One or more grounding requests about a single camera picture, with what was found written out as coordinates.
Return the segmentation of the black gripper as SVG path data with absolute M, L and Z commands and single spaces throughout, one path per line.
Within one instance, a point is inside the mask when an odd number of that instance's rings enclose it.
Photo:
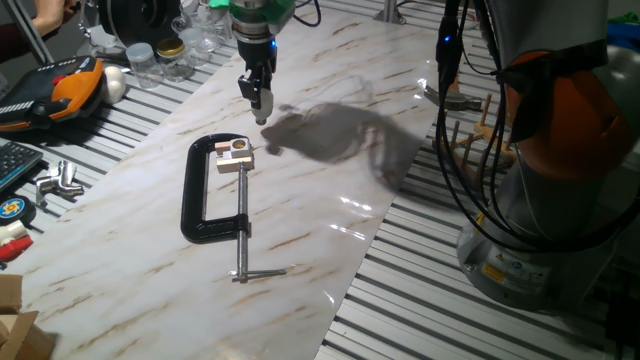
M 238 79 L 242 97 L 256 110 L 262 108 L 261 90 L 271 90 L 273 74 L 277 65 L 277 43 L 274 38 L 263 42 L 238 40 L 240 57 L 246 63 L 247 71 Z

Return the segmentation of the person hand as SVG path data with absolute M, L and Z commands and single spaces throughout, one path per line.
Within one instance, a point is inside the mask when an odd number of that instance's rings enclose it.
M 34 0 L 36 16 L 32 23 L 45 36 L 68 22 L 76 14 L 76 0 Z

